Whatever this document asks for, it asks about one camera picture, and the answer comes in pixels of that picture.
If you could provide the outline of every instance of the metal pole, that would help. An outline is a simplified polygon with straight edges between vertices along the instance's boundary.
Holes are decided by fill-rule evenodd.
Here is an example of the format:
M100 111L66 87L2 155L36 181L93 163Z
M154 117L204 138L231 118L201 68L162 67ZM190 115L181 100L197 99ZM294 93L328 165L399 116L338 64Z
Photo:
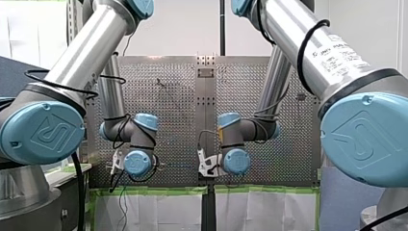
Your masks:
M278 102L289 84L289 71L291 63L282 53L279 47L275 46L270 56L268 64L267 78L257 107L260 112L268 107L268 110L261 112L262 115L276 115L279 112L280 102Z
M97 6L97 10L45 80L79 90L90 89L125 35L127 27L125 18L111 6ZM76 92L63 91L78 98Z
M114 53L105 66L104 74L108 76L119 76L119 65L117 64L117 53ZM101 99L103 117L119 118L126 114L123 101L122 85L117 79L99 78L99 97Z
M225 56L225 0L219 0L220 55Z

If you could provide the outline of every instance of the robotic arm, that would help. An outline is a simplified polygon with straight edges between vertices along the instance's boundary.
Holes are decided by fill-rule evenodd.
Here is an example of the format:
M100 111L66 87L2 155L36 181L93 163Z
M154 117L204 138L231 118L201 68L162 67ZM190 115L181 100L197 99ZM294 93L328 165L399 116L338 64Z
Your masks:
M298 0L233 0L232 10L276 42L268 76L273 76L270 72L274 62L278 63L275 72L286 75L289 62L297 69L304 88L321 101L321 142L334 165L366 184L407 187L407 79L395 69L376 68L362 60L330 30L327 21L319 21ZM275 75L275 81L267 79L271 90L276 83L274 94L280 94L286 85L286 81L278 81L284 77L278 76ZM268 104L262 103L265 99L273 102L277 98L265 94L267 89L264 88L261 98L263 107ZM264 139L263 134L254 136L249 125L243 129L245 123L237 114L221 115L218 125L224 146L224 168L230 168L228 158L233 156L238 160L234 165L248 166L248 157L238 158L237 151L231 154L229 145L234 144L232 148L243 153L243 141ZM269 135L278 134L272 133L277 131L274 125L263 125Z
M93 9L45 79L27 85L9 107L2 108L1 158L22 165L46 165L77 149L85 134L87 94L92 93L90 89L105 66L105 74L118 76L116 56L112 54L122 38L135 33L139 22L153 13L153 2L94 0ZM110 141L131 143L125 168L137 176L144 174L153 162L157 118L138 114L134 122L129 122L121 86L115 79L100 79L99 90L106 120L101 135Z

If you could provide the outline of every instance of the metal frame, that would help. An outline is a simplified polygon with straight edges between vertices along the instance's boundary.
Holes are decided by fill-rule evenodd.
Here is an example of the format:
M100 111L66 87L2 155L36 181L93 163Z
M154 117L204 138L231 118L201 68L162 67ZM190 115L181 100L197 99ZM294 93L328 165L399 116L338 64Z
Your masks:
M163 78L169 78L166 79L166 81L171 80L171 78L174 78L174 81L183 81L183 78L185 78L185 73L182 73L183 71L185 71L185 69L183 68L187 68L188 72L189 72L189 81L190 81L190 85L192 88L194 88L194 90L192 91L192 89L189 90L188 93L186 93L185 91L183 91L180 87L180 89L173 89L173 93L180 93L180 94L188 94L188 101L187 104L191 105L193 107L193 109L188 109L189 110L189 119L192 119L192 123L191 125L189 125L189 127L184 127L184 128L165 128L165 129L178 129L180 131L177 130L177 133L179 132L183 132L183 134L181 134L180 136L186 136L186 140L189 140L189 144L183 144L183 145L188 145L189 148L191 146L191 149L189 149L189 153L188 155L191 155L189 158L191 158L191 160L193 161L193 164L195 166L198 166L197 164L197 158L196 158L196 145L197 145L197 138L199 135L199 132L201 130L211 130L211 131L216 131L217 130L217 113L219 113L217 111L218 107L222 106L222 100L225 100L225 98L217 98L218 95L221 95L220 92L217 92L217 81L223 81L223 80L219 80L219 78L222 78L222 74L223 72L226 71L226 65L227 66L238 66L239 68L246 68L246 73L249 72L254 72L254 74L256 76L258 76L256 79L260 80L259 85L261 86L262 83L262 79L265 76L261 76L263 73L265 73L265 71L267 70L267 64L268 64L268 58L265 57L213 57L213 56L199 56L199 57L125 57L125 58L119 58L119 62L121 65L121 75L123 77L129 77L128 78L128 84L130 82L130 84L132 85L132 82L134 81L138 81L139 78L136 78L137 75L141 74L143 76L141 76L141 78L144 78L144 81L148 80L148 77L150 77L150 75L154 75L156 77L159 76L163 76ZM126 72L127 69L140 69L138 71L141 72ZM237 76L237 79L232 79L233 81L240 81L239 77L241 78L245 78L245 76ZM145 109L148 109L148 104L162 104L164 102L153 102L151 100L151 95L150 98L148 97L148 95L143 95L143 93L151 93L151 91L156 90L155 87L153 87L151 85L151 81L155 81L155 79L152 78L150 79L149 84L145 84L145 82L140 82L140 85L135 85L135 83L133 83L132 87L129 87L128 85L123 86L124 87L124 94L125 94L125 102L126 102L126 107L127 108L132 108L131 110L129 110L129 113L134 114L136 111L141 110L142 112L145 112ZM300 83L297 82L293 82L291 85L291 88L296 88L296 90L298 91L302 91L304 93L307 94L306 90L303 90L302 87L300 87ZM259 95L257 95L258 92L251 92L251 101L257 101L257 99L259 98ZM112 150L112 144L110 142L107 141L102 141L100 140L97 131L99 128L99 124L101 122L101 114L100 111L98 111L98 102L99 99L96 99L95 101L90 101L88 102L89 105L89 109L88 109L88 124L89 124L89 131L88 131L88 138L89 138L89 143L88 143L88 153L89 153L89 162L95 165L94 170L91 173L91 181L93 177L99 177L97 176L98 174L103 174L105 175L104 177L107 177L109 175L109 170L106 169L106 166L111 166L111 161L112 161L112 155L114 154L114 151ZM155 110L152 109L153 106L149 106L150 111L152 112L147 112L147 113L156 113L153 112ZM167 109L161 109L160 111L160 116L162 117L161 119L166 119L167 116L172 117L173 120L168 120L168 122L174 122L174 119L178 119L176 114L171 114L171 110L173 110L171 108L172 106L169 105L167 107ZM256 107L256 103L254 105L249 105L249 108L244 108L244 111L246 112L246 115L243 116L247 116L248 112L253 112L251 111L252 108L253 110ZM293 108L290 108L291 105L289 106L283 106L282 108L282 113L285 112L285 110L290 110ZM305 104L302 104L301 106L302 109L308 109L307 111L301 111L299 112L300 114L307 114L307 117L309 117L310 119L313 119L313 132L301 132L299 133L299 136L301 137L301 140L305 140L303 142L280 142L280 144L278 146L282 147L284 145L295 145L296 147L296 153L297 156L300 156L301 158L303 158L303 153L301 149L299 149L298 147L302 148L302 145L307 145L308 149L305 149L306 152L308 153L304 153L304 156L306 156L306 158L308 158L308 163L307 165L310 166L304 166L304 168L302 169L302 174L309 174L307 173L305 170L306 169L311 169L310 172L310 180L296 180L293 179L291 180L291 178L282 178L283 180L276 180L278 179L278 177L276 177L276 175L271 175L269 176L265 176L264 180L263 179L258 179L258 180L253 180L254 178L247 178L244 179L244 181L240 182L238 178L233 178L233 179L229 179L228 177L220 177L218 178L216 181L214 181L214 179L209 179L209 178L202 178L198 176L197 170L194 171L194 173L192 173L192 171L188 170L185 173L187 174L191 174L191 181L189 182L189 184L186 184L186 182L184 183L179 183L176 184L174 181L174 177L175 176L171 176L173 178L173 181L170 181L171 183L167 182L166 180L154 180L155 177L152 179L152 181L150 181L149 183L147 183L148 186L154 186L154 187L184 187L184 186L210 186L213 184L225 184L225 183L232 183L232 184L236 184L236 183L245 183L245 184L263 184L263 185L284 185L284 186L294 186L294 187L311 187L311 186L318 186L319 185L319 180L318 180L318 168L320 166L320 145L319 145L319 119L316 116L317 111L318 111L318 107L319 107L319 102L318 100L312 96L307 94L307 102L305 101ZM234 110L235 107L230 107L226 110ZM301 127L301 128L296 128L296 129L307 129L309 130L309 126L310 125L305 125L306 127ZM189 134L189 131L181 131L183 129L188 129L190 131L192 131L192 135L195 134L195 138L192 139L191 135ZM284 137L282 139L292 139L291 136L287 136ZM158 142L161 142L161 139L166 139L166 138L160 138L158 137ZM265 144L268 145L268 147L265 147L265 149L262 149L263 147L255 147L255 151L259 151L262 150L262 153L264 153L264 157L265 156L270 156L268 153L269 150L274 150L272 147L274 145L277 145L279 143L275 142L275 141L270 141L269 144ZM176 146L169 146L167 148L175 148L175 150L177 151L179 147ZM205 152L206 152L206 156L211 156L216 154L216 150L217 150L217 137L214 136L213 134L203 134L203 138L201 141L201 145L205 148ZM249 148L253 148L255 144L250 143L248 146ZM111 148L111 152L106 152L104 151L102 155L105 155L105 157L102 159L100 158L100 155L98 153L97 148L105 148L107 150L109 150L109 148ZM166 162L166 158L168 156L165 155L165 153L167 153L166 150L163 149L163 147L160 147L158 145L157 147L158 149L156 149L156 153L159 153L160 155L163 155L164 157L164 162ZM281 154L288 154L288 150L286 149L280 149L277 150L280 151ZM276 165L280 165L279 163L270 163L269 167L273 167ZM169 171L162 171L159 172L159 174L157 175L157 177L165 177L165 175L169 174ZM267 171L259 171L257 172L257 174L260 173L268 173ZM297 179L306 179L306 178L302 178L301 176L298 176ZM120 182L121 184L130 184L131 182L129 181L123 181ZM95 183L92 184L90 183L90 185L92 187L96 187L96 188L100 188L100 187L108 187L107 184L99 184L99 183Z
M221 95L221 92L218 91L217 84L223 84L219 81L223 81L223 75L228 74L228 68L231 66L235 66L238 68L246 68L246 73L252 73L256 75L256 80L259 80L259 86L256 86L256 90L260 90L263 85L263 78L265 78L265 74L268 68L268 60L269 57L213 57L213 56L198 56L198 57L125 57L125 58L119 58L119 64L120 64L120 72L121 76L127 78L128 84L125 85L124 87L124 97L125 97L125 103L126 108L128 109L128 112L130 114L134 114L136 111L139 112L147 112L147 113L152 113L156 114L159 113L159 120L163 121L167 126L169 126L169 123L173 121L174 123L177 124L177 115L174 114L174 109L171 108L171 105L167 105L166 108L161 109L161 110L156 110L153 109L153 106L149 106L149 104L157 104L158 107L161 105L163 106L163 103L168 103L168 104L173 104L168 100L170 97L169 95L166 96L166 98L162 97L154 97L150 95L154 91L154 86L152 83L154 81L157 81L156 78L159 78L162 81L162 84L166 84L166 82L172 82L173 84L186 81L188 78L189 83L187 86L189 86L189 90L186 91L186 89L177 89L179 87L173 87L169 92L175 93L176 96L178 97L179 94L184 94L184 103L190 106L182 105L184 107L183 109L187 109L187 112L183 112L185 114L188 114L189 120L191 120L191 124L189 124L188 127L186 126L181 126L181 127L167 127L164 125L164 127L161 127L158 132L158 138L157 141L159 145L155 148L155 153L159 155L159 157L164 162L166 162L168 157L168 153L166 152L166 148L171 148L174 150L184 150L189 155L189 158L193 160L193 164L195 165L196 169L193 171L185 171L185 174L190 174L191 175L191 181L189 184L186 183L179 183L177 184L174 182L174 178L176 178L178 175L175 174L177 172L175 171L162 171L158 172L157 175L155 175L151 181L144 183L144 184L138 184L138 185L147 185L151 187L186 187L186 186L206 186L208 189L208 192L206 194L203 194L202 197L202 226L201 230L203 231L215 231L217 230L217 215L216 215L216 193L215 193L215 185L216 184L225 184L228 182L227 178L218 178L218 179L213 179L213 178L204 178L200 177L198 174L198 162L197 162L197 157L196 157L196 145L197 145L197 139L198 135L201 130L211 130L211 131L216 131L217 130L217 114L219 114L218 107L222 107L223 103L220 100L224 100L225 98L218 98L219 95ZM231 78L230 80L226 81L240 81L242 78L245 78L245 76L237 76L237 78ZM264 185L283 185L283 186L294 186L294 187L316 187L319 185L319 180L318 180L318 168L320 166L320 144L319 144L319 119L317 117L318 113L318 107L319 107L319 101L312 95L309 95L306 90L303 90L303 88L300 86L299 82L297 80L296 73L292 71L292 85L291 88L296 88L296 90L300 91L296 97L301 98L302 93L306 95L307 100L304 101L305 104L302 104L301 107L303 109L302 112L304 114L308 114L308 119L310 118L311 121L309 124L313 124L312 132L309 131L311 127L309 125L305 125L306 127L301 127L301 128L296 128L296 129L307 129L308 132L302 132L300 133L301 140L305 140L300 143L296 143L298 147L302 147L302 145L306 145L307 147L310 147L312 145L311 151L310 148L307 149L308 153L304 153L304 155L311 163L310 166L306 166L304 169L311 169L310 172L310 180L304 180L304 181L296 181L296 180L289 180L289 181L273 181L269 180L273 176L266 176L267 180L260 180L260 181L243 181L243 183L248 183L248 184L264 184ZM255 110L257 106L257 101L260 97L258 95L259 92L253 92L250 93L250 97L252 101L256 101L252 105L239 105L238 108L231 107L225 110L235 110L239 109L240 107L244 107L244 110L246 113ZM289 105L283 103L283 108L282 111L288 110L288 109L293 109L291 108L293 104ZM99 99L96 99L95 101L89 101L88 102L88 118L89 118L89 124L88 124L88 139L89 139L89 162L94 165L93 170L90 172L90 182L89 185L92 188L100 188L100 187L108 187L109 181L103 184L98 183L97 181L100 181L101 179L106 179L109 176L109 170L106 169L106 166L111 166L112 163L112 155L114 154L114 151L112 150L112 143L107 142L107 141L102 141L98 134L98 128L99 124L101 123L102 115L101 115L101 110L99 106ZM178 147L176 144L178 143L175 141L172 146L169 146L164 149L163 146L160 146L160 142L168 142L168 138L166 135L163 135L162 133L169 134L169 133L182 133L181 136L184 136L184 141L183 144L181 145L188 145L189 148L183 149ZM292 139L291 136L287 136L284 139ZM217 154L217 137L214 136L213 134L203 134L203 138L201 141L201 146L205 148L206 156L211 156ZM276 145L276 142L270 141L269 144L265 145ZM263 153L265 155L266 151L269 149L263 149ZM287 150L280 150L281 152L284 151L283 154L288 154ZM165 182L166 179L172 179L172 181L168 181L167 183ZM237 178L233 178L231 183L235 184L238 183L239 180ZM120 185L126 184L126 185L135 185L132 182L130 182L127 178L122 179L119 182Z
M236 67L236 68L241 68L241 69L245 69L248 71L250 69L249 68L254 68L254 71L256 71L259 74L264 74L267 71L267 66L268 66L268 60L269 58L266 57L217 57L216 58L216 66L217 66L217 82L218 82L218 87L219 84L224 84L224 81L229 81L231 88L233 89L234 87L241 87L243 88L242 85L236 84L240 81L240 77L242 78L242 76L234 76L234 79L222 79L222 74L227 74L226 71L227 68L226 66L232 66L232 67ZM289 187L311 187L311 186L318 186L319 185L319 180L318 180L318 168L320 167L320 139L319 139L319 119L318 119L318 110L319 110L319 100L314 97L313 95L309 94L307 92L307 90L305 90L302 86L301 83L298 81L298 77L297 77L297 73L294 71L294 69L292 69L292 71L290 72L290 74L292 75L292 79L291 79L291 85L290 85L290 91L286 97L286 99L284 99L284 103L283 106L281 108L281 122L285 122L285 118L282 116L287 116L288 115L288 110L293 110L293 102L292 99L289 97L294 97L294 90L298 90L299 93L304 93L306 95L306 101L304 101L304 103L300 104L300 101L298 101L297 103L299 103L300 106L300 110L298 110L299 116L301 113L305 113L305 111L303 109L307 108L309 110L310 113L308 113L306 116L308 117L308 121L310 124L312 124L312 132L310 134L308 134L311 137L306 137L304 133L300 133L300 136L302 136L302 139L304 139L306 142L302 142L302 143L297 143L295 142L294 144L297 145L297 147L302 146L302 145L311 145L311 148L309 148L310 153L305 153L304 155L310 155L310 168L312 169L310 172L310 180L302 180L302 181L295 181L295 180L279 180L276 181L274 179L272 179L274 177L274 175L271 175L268 180L256 180L254 181L253 178L251 178L251 175L259 175L259 174L266 174L268 173L265 172L264 170L259 170L258 172L255 172L254 174L251 174L251 172L249 172L249 174L245 175L245 177L242 179L240 176L237 177L230 177L230 176L224 176L224 177L219 177L217 179L217 184L257 184L257 185L277 185L277 186L289 186ZM260 90L262 88L262 83L259 83L258 86L255 86L255 82L256 80L253 80L251 84L252 88L258 87L258 89ZM257 106L257 102L258 99L260 97L260 94L257 94L257 92L253 92L253 94L251 94L251 99L246 99L245 98L245 102L238 104L236 103L235 105L238 106L234 106L234 107L227 107L227 111L219 111L220 107L223 107L221 104L223 104L223 100L225 100L224 97L221 97L221 92L217 93L217 97L218 97L218 102L217 102L217 109L218 109L218 113L226 113L229 112L231 110L236 110L235 112L240 112L240 110L242 110L242 108L244 108L244 114L242 116L251 116L252 113L254 112L254 110L256 109ZM254 105L251 105L252 109L247 109L246 108L246 103L247 101L254 101ZM283 125L283 129L288 129L289 127L286 126L285 124L281 124ZM255 144L255 143L247 143L246 144L246 148L249 150L254 150L256 149L257 151L262 151L262 152L266 152L269 151L270 155L273 153L274 149L273 148L275 145L278 146L282 146L283 144L285 144L285 141L282 141L282 139L291 139L294 136L297 136L297 134L292 134L293 132L290 132L290 136L286 136L284 138L284 134L281 134L280 138L278 138L278 140L276 141L268 141L268 143L264 144L264 145L268 145L269 147L260 147L259 144ZM294 152L296 152L298 154L298 156L300 156L301 150L295 150ZM252 156L252 161L256 160L257 158L260 158L259 155L253 155Z
M78 23L77 23L77 0L67 0L67 7L66 7L66 20L67 20L67 37L68 37L68 44L70 44L76 35L78 35Z

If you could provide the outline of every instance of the blue joint cap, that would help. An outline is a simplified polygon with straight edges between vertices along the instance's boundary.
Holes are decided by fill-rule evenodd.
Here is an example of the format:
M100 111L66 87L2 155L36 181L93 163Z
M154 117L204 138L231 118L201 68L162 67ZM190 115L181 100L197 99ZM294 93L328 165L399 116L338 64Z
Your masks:
M103 140L108 140L105 133L105 122L103 122L99 127L99 136L101 136Z
M138 125L141 125L152 131L157 131L158 121L159 119L157 119L155 115L151 114L136 114L135 116L135 122Z
M242 149L232 149L224 157L224 170L234 175L245 174L251 165L251 160L246 151Z
M252 0L231 0L231 10L237 16L244 16Z
M280 135L280 133L281 133L280 123L279 123L279 122L276 122L275 130L273 131L272 138L273 138L273 139L278 138L279 135Z
M226 113L218 116L218 127L224 128L241 120L238 113Z
M141 20L147 19L153 15L153 0L127 0L127 3Z
M131 151L126 155L124 167L127 173L135 177L144 176L152 167L149 156L143 151Z
M48 165L75 152L84 134L84 121L74 108L56 101L36 102L4 122L0 150L23 165Z
M408 187L408 98L383 92L351 94L321 121L321 144L349 177L378 187Z

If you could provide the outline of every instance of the green tape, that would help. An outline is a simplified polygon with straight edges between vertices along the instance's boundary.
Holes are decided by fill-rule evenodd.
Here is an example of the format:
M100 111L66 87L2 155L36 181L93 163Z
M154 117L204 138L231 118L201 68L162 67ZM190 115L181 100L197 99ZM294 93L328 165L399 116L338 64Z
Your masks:
M316 193L316 213L315 213L315 228L316 231L320 230L320 190L318 190L318 192Z
M237 188L216 186L216 193L249 193L249 192L315 194L319 192L319 188L306 188L306 187L296 188L296 187L259 186L259 185L241 185Z
M81 168L90 167L90 164L81 164ZM64 167L62 172L75 172L75 166Z
M95 204L96 204L96 193L89 191L89 216L90 216L90 231L95 230Z
M247 185L240 185L240 186L224 186L224 185L216 185L216 193L249 193L249 187Z
M112 196L120 195L123 188L117 188L112 193L108 189L92 189L90 193L94 196ZM127 195L198 195L207 192L206 187L185 187L185 188L149 188L141 187L126 187Z

